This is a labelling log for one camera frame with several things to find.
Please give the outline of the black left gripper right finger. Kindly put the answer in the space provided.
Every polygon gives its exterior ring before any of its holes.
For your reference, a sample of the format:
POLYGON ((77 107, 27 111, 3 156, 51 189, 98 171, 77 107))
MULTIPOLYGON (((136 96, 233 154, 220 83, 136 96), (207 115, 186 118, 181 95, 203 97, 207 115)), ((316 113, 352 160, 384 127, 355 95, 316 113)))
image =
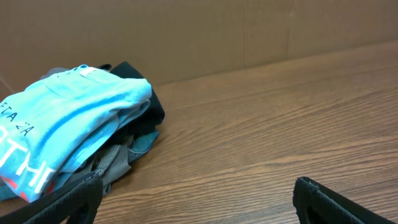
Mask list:
POLYGON ((301 224, 394 224, 308 177, 295 181, 293 206, 301 224))

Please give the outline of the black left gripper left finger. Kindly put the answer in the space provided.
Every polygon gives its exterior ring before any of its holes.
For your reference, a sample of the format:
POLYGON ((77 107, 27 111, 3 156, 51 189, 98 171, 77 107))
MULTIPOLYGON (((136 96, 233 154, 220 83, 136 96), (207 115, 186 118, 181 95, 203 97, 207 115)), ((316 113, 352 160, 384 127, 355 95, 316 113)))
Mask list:
POLYGON ((1 224, 92 224, 103 198, 103 181, 91 172, 25 207, 1 217, 1 224))

